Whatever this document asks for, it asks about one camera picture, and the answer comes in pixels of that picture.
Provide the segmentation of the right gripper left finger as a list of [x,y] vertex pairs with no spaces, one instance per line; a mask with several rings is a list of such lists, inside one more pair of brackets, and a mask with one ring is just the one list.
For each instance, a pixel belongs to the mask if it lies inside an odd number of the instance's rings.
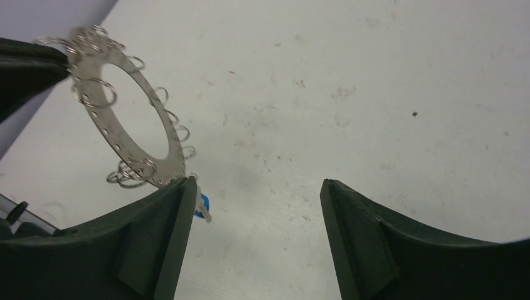
[[1,240],[1,298],[172,299],[197,186],[174,180],[52,236]]

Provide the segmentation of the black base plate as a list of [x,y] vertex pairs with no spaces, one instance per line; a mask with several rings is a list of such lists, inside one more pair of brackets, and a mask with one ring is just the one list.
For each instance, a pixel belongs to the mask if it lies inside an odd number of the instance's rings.
[[1,240],[31,236],[49,237],[58,228],[28,210],[26,201],[15,203],[1,195]]

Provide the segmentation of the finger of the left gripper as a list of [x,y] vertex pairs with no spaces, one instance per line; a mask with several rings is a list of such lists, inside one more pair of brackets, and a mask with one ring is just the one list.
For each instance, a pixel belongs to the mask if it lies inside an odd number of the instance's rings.
[[68,58],[61,51],[2,37],[1,122],[68,76]]

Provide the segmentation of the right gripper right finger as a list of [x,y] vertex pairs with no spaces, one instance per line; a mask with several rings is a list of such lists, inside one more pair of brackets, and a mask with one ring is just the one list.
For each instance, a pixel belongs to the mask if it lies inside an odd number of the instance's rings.
[[529,241],[481,241],[428,226],[340,181],[320,200],[343,299],[528,299]]

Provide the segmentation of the blue headed key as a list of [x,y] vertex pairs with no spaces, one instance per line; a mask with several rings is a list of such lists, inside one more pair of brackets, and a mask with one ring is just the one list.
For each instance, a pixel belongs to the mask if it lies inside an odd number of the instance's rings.
[[194,215],[197,218],[205,220],[207,223],[212,221],[212,216],[209,212],[210,203],[209,198],[202,193],[201,188],[197,187],[196,205]]

